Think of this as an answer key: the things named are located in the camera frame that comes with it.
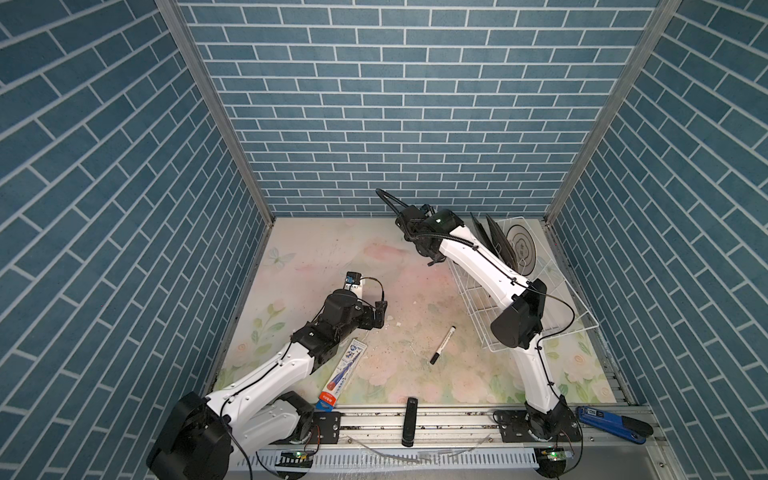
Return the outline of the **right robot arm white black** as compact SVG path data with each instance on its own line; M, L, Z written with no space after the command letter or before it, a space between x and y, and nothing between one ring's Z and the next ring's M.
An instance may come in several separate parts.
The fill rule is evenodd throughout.
M421 256L434 263L449 260L461 267L500 309L490 330L511 349L517 364L529 430L540 440L556 437L570 424L572 412L554 382L543 350L546 284L531 281L507 265L453 211L409 205L381 188L375 193L395 213L395 224L404 239Z

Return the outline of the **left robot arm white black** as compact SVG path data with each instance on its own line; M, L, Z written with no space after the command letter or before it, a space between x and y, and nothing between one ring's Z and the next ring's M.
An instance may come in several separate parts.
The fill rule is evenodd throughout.
M228 386L189 392L170 410L146 465L159 479L223 479L276 441L302 441L314 407L292 387L331 360L355 330L383 327L387 302L336 289L319 312L262 365Z

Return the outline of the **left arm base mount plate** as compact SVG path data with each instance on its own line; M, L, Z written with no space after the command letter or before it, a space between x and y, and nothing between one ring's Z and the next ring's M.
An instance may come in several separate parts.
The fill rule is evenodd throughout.
M337 411L315 411L311 420L301 417L293 433L272 445L335 445L339 442L341 419Z

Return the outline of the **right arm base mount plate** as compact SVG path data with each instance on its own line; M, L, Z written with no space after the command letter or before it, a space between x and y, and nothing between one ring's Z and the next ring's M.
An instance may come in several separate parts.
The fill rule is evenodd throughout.
M504 443L551 442L577 443L583 434L574 413L562 406L549 413L536 410L495 410L491 419Z

